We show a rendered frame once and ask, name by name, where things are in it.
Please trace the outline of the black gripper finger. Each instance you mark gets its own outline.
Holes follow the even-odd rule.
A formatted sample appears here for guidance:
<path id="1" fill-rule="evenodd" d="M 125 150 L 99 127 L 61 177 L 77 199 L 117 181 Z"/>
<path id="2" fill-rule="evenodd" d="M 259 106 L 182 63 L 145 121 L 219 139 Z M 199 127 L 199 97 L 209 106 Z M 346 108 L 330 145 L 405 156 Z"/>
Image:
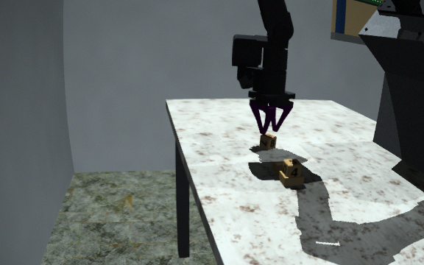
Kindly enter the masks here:
<path id="1" fill-rule="evenodd" d="M 257 121 L 258 124 L 258 129 L 260 131 L 260 134 L 262 135 L 266 135 L 266 131 L 269 128 L 270 122 L 272 120 L 272 117 L 274 115 L 275 112 L 275 107 L 271 107 L 269 105 L 267 106 L 260 106 L 257 104 L 254 104 L 252 102 L 250 102 L 250 108 L 254 114 L 254 117 Z M 260 116 L 260 112 L 259 110 L 262 110 L 266 115 L 265 115 L 265 122 L 264 122 L 264 126 L 262 126 L 262 122 L 261 122 L 261 116 Z"/>
<path id="2" fill-rule="evenodd" d="M 290 111 L 293 108 L 293 105 L 286 105 L 286 106 L 281 106 L 281 107 L 277 107 L 280 109 L 283 109 L 283 113 L 278 121 L 278 123 L 276 124 L 276 110 L 274 113 L 274 116 L 272 117 L 272 130 L 277 132 L 280 129 L 281 124 L 283 123 L 283 121 L 285 120 L 285 118 L 288 116 L 288 114 L 290 113 Z"/>

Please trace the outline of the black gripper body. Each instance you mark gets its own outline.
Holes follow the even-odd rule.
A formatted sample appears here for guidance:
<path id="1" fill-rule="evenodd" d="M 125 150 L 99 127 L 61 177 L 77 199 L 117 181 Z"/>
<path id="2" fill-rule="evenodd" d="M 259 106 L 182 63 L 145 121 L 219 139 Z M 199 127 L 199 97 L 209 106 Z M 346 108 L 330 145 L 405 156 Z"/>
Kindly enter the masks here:
<path id="1" fill-rule="evenodd" d="M 255 98 L 250 99 L 250 102 L 273 107 L 293 105 L 289 99 L 295 99 L 295 93 L 285 91 L 286 71 L 273 71 L 273 74 L 266 68 L 262 68 L 262 71 L 265 71 L 264 92 L 249 91 L 248 97 Z"/>

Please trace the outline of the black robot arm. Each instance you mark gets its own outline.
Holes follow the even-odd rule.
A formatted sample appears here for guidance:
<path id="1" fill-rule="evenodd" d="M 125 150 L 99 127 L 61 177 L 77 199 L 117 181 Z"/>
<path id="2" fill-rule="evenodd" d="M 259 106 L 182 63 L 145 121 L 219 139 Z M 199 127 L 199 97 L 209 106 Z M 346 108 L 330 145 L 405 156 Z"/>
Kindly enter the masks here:
<path id="1" fill-rule="evenodd" d="M 383 0 L 377 11 L 424 18 L 424 0 L 392 1 Z M 294 27 L 284 0 L 258 0 L 258 5 L 267 36 L 234 35 L 232 66 L 238 66 L 237 80 L 241 88 L 252 88 L 253 91 L 263 93 L 265 71 L 262 68 L 270 70 L 270 74 L 287 69 L 288 50 L 285 49 L 288 48 Z M 261 68 L 258 65 L 261 64 L 262 48 L 264 53 Z"/>

